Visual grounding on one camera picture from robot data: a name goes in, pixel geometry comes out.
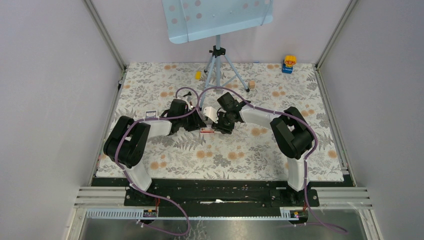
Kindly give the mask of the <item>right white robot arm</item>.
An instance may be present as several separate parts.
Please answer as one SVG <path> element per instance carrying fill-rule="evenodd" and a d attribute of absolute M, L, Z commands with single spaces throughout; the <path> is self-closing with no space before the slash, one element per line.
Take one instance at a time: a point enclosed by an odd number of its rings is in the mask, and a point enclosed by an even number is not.
<path fill-rule="evenodd" d="M 220 109 L 202 107 L 201 113 L 212 121 L 211 128 L 222 134 L 231 134 L 236 123 L 256 124 L 272 131 L 279 150 L 287 157 L 289 166 L 287 201 L 293 206 L 306 199 L 309 183 L 306 161 L 302 156 L 312 148 L 316 136 L 299 110 L 289 107 L 283 112 L 254 106 L 250 101 L 237 101 L 230 93 L 217 100 Z"/>

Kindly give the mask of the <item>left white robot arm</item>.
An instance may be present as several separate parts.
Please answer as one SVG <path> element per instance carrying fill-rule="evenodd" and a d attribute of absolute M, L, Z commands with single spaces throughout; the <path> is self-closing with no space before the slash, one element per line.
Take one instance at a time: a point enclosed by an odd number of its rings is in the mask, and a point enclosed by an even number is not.
<path fill-rule="evenodd" d="M 171 136 L 180 128 L 191 132 L 206 126 L 188 102 L 174 99 L 160 116 L 142 121 L 121 116 L 103 145 L 103 153 L 123 170 L 130 186 L 137 190 L 136 199 L 148 206 L 155 200 L 155 192 L 149 188 L 152 178 L 141 163 L 148 139 Z"/>

